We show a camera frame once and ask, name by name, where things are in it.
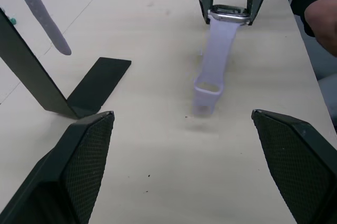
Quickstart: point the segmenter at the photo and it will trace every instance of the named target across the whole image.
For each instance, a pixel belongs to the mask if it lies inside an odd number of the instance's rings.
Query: green object
[[[16,19],[15,18],[9,18],[9,20],[11,21],[11,23],[13,24],[13,25],[15,25],[16,24]]]

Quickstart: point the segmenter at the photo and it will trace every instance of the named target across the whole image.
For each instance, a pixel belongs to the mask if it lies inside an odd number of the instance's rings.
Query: person's arm
[[[337,57],[337,0],[318,0],[304,12],[317,41]]]

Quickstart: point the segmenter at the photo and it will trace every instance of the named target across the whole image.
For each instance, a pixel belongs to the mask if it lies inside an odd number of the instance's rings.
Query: gray fabric
[[[65,38],[54,23],[41,0],[25,0],[31,12],[41,24],[48,37],[52,40],[54,46],[62,54],[71,55],[72,51],[68,46]]]

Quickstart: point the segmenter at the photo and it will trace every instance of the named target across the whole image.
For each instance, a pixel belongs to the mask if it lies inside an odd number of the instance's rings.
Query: textured gripper pad
[[[113,116],[92,125],[62,174],[73,211],[80,224],[89,222],[106,164]]]
[[[298,121],[286,115],[279,116],[287,123]],[[270,174],[293,217],[298,224],[315,223],[312,220],[329,195],[330,170],[286,123],[258,112],[253,115],[253,120]]]

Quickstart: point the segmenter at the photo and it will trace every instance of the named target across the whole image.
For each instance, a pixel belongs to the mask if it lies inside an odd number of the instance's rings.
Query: black metal stand
[[[100,57],[67,100],[1,10],[0,57],[45,110],[76,119],[97,113],[131,65]]]

